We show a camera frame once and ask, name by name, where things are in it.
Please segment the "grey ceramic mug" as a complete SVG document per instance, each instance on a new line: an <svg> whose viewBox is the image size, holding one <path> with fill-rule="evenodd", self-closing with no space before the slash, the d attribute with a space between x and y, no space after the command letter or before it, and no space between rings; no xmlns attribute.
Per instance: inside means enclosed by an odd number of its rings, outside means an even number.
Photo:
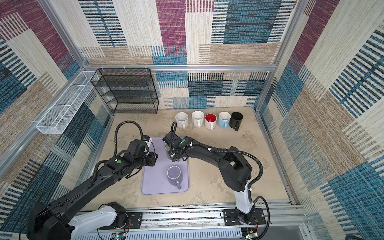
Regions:
<svg viewBox="0 0 384 240"><path fill-rule="evenodd" d="M170 157L170 155L169 155L170 147L168 146L167 143L165 143L165 150L166 150L166 156L167 156L167 158L168 158L169 160L171 160L171 157Z"/></svg>

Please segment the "black ceramic mug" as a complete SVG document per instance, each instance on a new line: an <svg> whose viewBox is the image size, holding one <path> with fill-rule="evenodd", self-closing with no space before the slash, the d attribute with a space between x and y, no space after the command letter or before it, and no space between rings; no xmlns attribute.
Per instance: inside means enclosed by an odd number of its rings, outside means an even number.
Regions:
<svg viewBox="0 0 384 240"><path fill-rule="evenodd" d="M239 112L233 112L230 118L230 127L235 131L238 131L243 120L243 115Z"/></svg>

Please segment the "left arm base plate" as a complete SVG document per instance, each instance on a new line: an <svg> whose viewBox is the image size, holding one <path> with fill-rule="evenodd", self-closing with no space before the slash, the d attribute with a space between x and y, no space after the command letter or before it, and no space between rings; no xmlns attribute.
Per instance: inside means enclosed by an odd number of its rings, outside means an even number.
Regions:
<svg viewBox="0 0 384 240"><path fill-rule="evenodd" d="M123 215L123 227L124 231L130 231L132 229L139 229L143 220L143 212L126 212Z"/></svg>

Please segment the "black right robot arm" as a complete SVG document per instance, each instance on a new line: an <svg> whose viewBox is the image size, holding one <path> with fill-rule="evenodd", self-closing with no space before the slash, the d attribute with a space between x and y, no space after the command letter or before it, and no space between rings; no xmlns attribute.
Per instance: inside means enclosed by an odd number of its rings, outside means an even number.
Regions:
<svg viewBox="0 0 384 240"><path fill-rule="evenodd" d="M247 225L254 220L251 186L263 175L263 165L258 158L235 147L220 149L191 137L181 139L173 132L165 135L163 142L170 148L168 155L173 162L196 158L217 167L225 184L234 191L239 223Z"/></svg>

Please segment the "white patterned mug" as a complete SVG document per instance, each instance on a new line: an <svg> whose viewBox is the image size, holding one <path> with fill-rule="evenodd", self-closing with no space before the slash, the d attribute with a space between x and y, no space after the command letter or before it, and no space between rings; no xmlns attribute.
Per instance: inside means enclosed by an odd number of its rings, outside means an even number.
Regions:
<svg viewBox="0 0 384 240"><path fill-rule="evenodd" d="M204 124L204 113L201 111L194 111L192 113L193 126L195 128L201 128Z"/></svg>

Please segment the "white ceramic mug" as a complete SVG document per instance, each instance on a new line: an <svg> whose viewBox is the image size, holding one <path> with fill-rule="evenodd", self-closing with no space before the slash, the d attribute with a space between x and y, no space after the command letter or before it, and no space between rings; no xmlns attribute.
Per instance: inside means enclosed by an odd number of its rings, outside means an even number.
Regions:
<svg viewBox="0 0 384 240"><path fill-rule="evenodd" d="M217 116L215 114L205 115L205 127L213 131L217 124Z"/></svg>

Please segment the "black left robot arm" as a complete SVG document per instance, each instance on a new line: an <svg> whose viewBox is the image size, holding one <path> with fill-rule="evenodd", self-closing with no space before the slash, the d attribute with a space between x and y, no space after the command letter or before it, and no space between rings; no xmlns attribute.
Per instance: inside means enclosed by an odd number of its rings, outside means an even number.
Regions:
<svg viewBox="0 0 384 240"><path fill-rule="evenodd" d="M48 205L31 208L26 224L29 240L74 240L103 227L124 230L131 222L124 207L111 202L104 207L79 215L78 212L108 187L132 176L135 169L152 167L158 155L150 150L152 139L133 140L127 150L96 164L94 174L84 183Z"/></svg>

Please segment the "light blue mug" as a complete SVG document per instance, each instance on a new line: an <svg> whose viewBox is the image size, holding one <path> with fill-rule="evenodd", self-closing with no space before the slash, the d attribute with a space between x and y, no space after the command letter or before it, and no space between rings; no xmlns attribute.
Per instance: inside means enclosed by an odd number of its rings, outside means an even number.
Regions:
<svg viewBox="0 0 384 240"><path fill-rule="evenodd" d="M218 124L222 129L226 129L230 124L231 114L228 112L220 112Z"/></svg>

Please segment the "purple ceramic mug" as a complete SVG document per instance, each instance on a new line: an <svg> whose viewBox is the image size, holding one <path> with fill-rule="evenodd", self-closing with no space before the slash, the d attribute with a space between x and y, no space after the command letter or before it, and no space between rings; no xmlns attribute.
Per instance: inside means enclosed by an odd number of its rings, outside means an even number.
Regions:
<svg viewBox="0 0 384 240"><path fill-rule="evenodd" d="M178 166L171 166L167 170L168 182L180 190L182 188L181 183L183 181L183 174Z"/></svg>

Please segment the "cream speckled mug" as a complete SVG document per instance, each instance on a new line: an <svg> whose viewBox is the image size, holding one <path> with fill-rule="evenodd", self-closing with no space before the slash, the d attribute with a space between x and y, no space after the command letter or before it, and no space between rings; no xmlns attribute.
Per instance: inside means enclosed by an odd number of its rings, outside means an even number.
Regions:
<svg viewBox="0 0 384 240"><path fill-rule="evenodd" d="M179 112L175 116L177 127L185 130L189 125L189 115L185 112Z"/></svg>

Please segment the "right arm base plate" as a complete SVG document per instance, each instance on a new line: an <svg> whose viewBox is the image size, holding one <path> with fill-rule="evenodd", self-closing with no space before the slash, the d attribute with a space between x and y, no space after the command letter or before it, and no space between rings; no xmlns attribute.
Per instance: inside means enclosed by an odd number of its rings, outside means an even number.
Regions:
<svg viewBox="0 0 384 240"><path fill-rule="evenodd" d="M238 209L225 209L220 213L220 216L224 219L225 226L264 225L267 223L261 208L252 208L248 214L244 214Z"/></svg>

